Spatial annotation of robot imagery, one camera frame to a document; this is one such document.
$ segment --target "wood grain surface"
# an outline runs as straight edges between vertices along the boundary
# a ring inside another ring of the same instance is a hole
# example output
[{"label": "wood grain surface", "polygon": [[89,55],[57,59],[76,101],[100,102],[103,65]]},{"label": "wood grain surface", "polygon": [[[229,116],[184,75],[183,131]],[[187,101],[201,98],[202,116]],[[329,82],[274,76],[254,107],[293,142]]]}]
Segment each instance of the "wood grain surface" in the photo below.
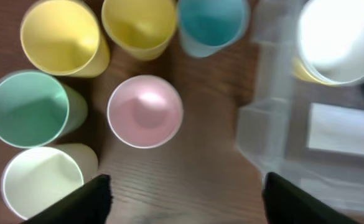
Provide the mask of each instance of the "wood grain surface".
[{"label": "wood grain surface", "polygon": [[[33,68],[24,56],[19,28],[34,0],[0,0],[0,78]],[[100,15],[102,0],[86,3]],[[140,62],[109,41],[111,63],[97,78],[59,78],[89,104],[85,124],[57,142],[82,142],[110,174],[114,202],[108,223],[266,223],[257,170],[235,149],[236,110],[253,94],[257,48],[249,33],[216,55],[188,57],[177,35],[157,60]],[[184,122],[174,139],[155,149],[134,149],[113,135],[105,108],[111,92],[126,79],[153,74],[180,93]],[[20,149],[0,141],[0,180]],[[0,223],[19,223],[2,202]]]}]

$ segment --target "pink cup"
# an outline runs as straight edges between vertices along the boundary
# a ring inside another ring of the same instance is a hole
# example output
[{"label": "pink cup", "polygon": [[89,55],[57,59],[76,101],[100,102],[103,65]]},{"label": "pink cup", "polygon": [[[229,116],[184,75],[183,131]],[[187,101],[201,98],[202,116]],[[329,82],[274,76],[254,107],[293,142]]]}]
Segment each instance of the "pink cup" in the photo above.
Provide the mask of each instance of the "pink cup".
[{"label": "pink cup", "polygon": [[149,149],[169,141],[183,120],[183,105],[175,88],[162,78],[140,75],[121,83],[107,106],[114,134],[126,144]]}]

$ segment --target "green cup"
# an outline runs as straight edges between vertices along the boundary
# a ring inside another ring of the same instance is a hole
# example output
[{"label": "green cup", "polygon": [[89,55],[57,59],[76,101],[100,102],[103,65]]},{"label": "green cup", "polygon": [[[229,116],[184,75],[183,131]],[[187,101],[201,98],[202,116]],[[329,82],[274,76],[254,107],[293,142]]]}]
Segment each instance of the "green cup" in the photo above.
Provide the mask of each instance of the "green cup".
[{"label": "green cup", "polygon": [[88,114],[83,97],[37,70],[0,80],[0,139],[14,147],[39,147],[77,129]]}]

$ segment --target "clear plastic container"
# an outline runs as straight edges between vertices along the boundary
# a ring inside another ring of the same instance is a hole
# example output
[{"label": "clear plastic container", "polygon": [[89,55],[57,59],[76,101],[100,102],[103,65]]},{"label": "clear plastic container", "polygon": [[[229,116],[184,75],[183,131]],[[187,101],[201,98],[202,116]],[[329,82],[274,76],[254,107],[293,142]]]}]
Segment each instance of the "clear plastic container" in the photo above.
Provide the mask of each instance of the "clear plastic container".
[{"label": "clear plastic container", "polygon": [[292,74],[306,1],[260,0],[253,9],[252,41],[260,46],[256,93],[240,108],[236,146],[263,177],[276,172],[333,208],[364,213],[364,157],[306,147],[311,103],[364,110],[359,87],[322,86]]}]

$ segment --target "plastic cup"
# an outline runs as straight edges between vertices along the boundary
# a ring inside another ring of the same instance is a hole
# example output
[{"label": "plastic cup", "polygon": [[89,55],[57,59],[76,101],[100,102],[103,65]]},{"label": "plastic cup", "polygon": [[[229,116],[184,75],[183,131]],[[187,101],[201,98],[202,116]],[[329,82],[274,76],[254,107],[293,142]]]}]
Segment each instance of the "plastic cup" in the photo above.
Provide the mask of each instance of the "plastic cup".
[{"label": "plastic cup", "polygon": [[182,48],[200,58],[242,38],[250,7],[246,0],[180,0],[178,13]]},{"label": "plastic cup", "polygon": [[311,0],[297,25],[298,78],[323,85],[364,83],[364,0]]},{"label": "plastic cup", "polygon": [[101,20],[107,34],[139,60],[158,58],[176,30],[174,0],[105,0]]},{"label": "plastic cup", "polygon": [[35,3],[25,14],[20,33],[31,63],[52,75],[95,77],[110,62],[99,23],[82,1]]},{"label": "plastic cup", "polygon": [[82,96],[50,75],[24,70],[0,80],[0,139],[14,147],[48,144],[87,114]]},{"label": "plastic cup", "polygon": [[175,88],[152,75],[126,80],[110,97],[107,118],[122,142],[136,148],[160,146],[176,134],[183,105]]},{"label": "plastic cup", "polygon": [[83,144],[28,149],[7,164],[2,197],[10,210],[26,220],[89,182],[97,170],[96,154]]}]

